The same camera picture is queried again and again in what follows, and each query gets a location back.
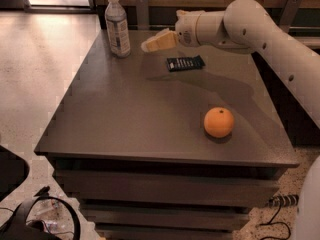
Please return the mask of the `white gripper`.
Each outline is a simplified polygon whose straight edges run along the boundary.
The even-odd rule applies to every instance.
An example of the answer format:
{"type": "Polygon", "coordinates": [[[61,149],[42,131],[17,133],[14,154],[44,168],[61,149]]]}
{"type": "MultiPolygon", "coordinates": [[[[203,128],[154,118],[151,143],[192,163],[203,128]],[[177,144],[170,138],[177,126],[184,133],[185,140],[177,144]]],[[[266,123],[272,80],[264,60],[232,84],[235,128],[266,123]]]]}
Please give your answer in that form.
{"type": "Polygon", "coordinates": [[[155,36],[144,41],[141,44],[141,49],[146,53],[167,50],[176,47],[178,40],[184,46],[198,47],[199,41],[197,39],[196,30],[198,19],[202,13],[203,10],[177,10],[175,31],[172,31],[169,28],[161,30],[155,36]]]}

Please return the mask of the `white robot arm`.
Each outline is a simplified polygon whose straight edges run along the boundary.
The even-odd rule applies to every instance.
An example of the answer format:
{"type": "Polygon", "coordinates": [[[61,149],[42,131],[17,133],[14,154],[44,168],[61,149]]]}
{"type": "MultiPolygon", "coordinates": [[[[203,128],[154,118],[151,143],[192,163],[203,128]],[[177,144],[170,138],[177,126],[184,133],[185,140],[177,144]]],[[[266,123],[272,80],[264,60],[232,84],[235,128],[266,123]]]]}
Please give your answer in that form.
{"type": "Polygon", "coordinates": [[[258,53],[320,127],[320,56],[278,27],[257,1],[235,0],[223,11],[179,10],[175,29],[161,30],[141,49],[148,53],[179,44],[258,53]]]}

